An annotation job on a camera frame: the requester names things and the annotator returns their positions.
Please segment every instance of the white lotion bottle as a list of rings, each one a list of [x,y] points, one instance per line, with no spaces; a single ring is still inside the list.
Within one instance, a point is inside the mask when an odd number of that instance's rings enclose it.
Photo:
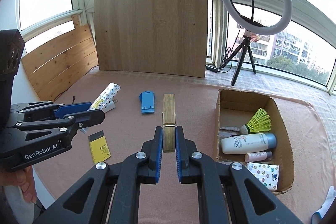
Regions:
[[[263,152],[247,153],[245,155],[245,162],[261,161],[270,157],[272,157],[272,152],[263,151]]]
[[[277,139],[273,133],[233,136],[220,142],[224,154],[260,152],[277,146]]]

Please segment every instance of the human hand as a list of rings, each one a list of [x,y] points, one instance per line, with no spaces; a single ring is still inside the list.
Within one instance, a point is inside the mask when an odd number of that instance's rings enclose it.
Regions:
[[[13,173],[0,170],[0,186],[8,185],[20,186],[24,200],[36,203],[37,195],[31,166]]]

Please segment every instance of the badminton shuttlecock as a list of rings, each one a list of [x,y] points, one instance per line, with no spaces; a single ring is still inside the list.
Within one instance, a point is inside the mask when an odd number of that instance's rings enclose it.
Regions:
[[[271,129],[271,119],[265,111],[265,109],[258,109],[252,119],[245,125],[243,125],[239,132],[242,135],[247,135],[255,132],[267,132]]]

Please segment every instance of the ring light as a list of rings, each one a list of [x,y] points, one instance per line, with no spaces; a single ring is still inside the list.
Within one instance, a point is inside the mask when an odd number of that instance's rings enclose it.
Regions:
[[[240,24],[242,27],[244,27],[246,30],[250,32],[254,32],[261,35],[272,35],[283,31],[292,19],[292,12],[293,12],[292,0],[284,0],[284,11],[282,18],[275,25],[268,27],[258,27],[244,20],[237,12],[236,8],[233,6],[231,0],[223,0],[223,3],[229,14],[238,24]]]

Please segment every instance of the wooden clothespin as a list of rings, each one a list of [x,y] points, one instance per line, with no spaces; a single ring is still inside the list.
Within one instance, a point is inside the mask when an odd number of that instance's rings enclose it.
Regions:
[[[163,152],[175,152],[175,97],[174,94],[163,95]]]

